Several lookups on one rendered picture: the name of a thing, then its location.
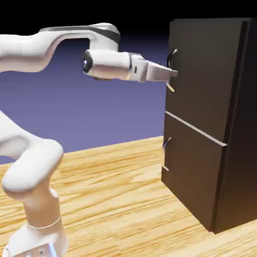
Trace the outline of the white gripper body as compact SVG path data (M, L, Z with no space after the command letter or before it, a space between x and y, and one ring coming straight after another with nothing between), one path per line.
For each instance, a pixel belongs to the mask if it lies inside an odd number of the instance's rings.
M146 81L168 82L172 77L178 75L177 70L148 61Z

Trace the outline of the large dark cabinet door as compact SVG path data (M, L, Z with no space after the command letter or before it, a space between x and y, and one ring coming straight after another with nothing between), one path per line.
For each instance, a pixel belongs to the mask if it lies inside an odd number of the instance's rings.
M169 48L174 91L167 91L166 111L227 143L230 101L247 35L248 19L179 19L170 25Z

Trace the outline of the dark wooden cabinet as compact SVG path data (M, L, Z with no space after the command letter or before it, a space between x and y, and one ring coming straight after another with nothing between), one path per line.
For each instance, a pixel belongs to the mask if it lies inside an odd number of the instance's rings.
M227 143L218 174L211 232L257 219L257 18L247 35L230 101Z

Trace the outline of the small dark cabinet door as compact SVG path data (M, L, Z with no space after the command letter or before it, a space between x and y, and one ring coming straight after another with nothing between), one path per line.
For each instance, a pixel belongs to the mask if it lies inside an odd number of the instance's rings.
M168 112L164 121L162 182L209 231L222 152L226 145Z

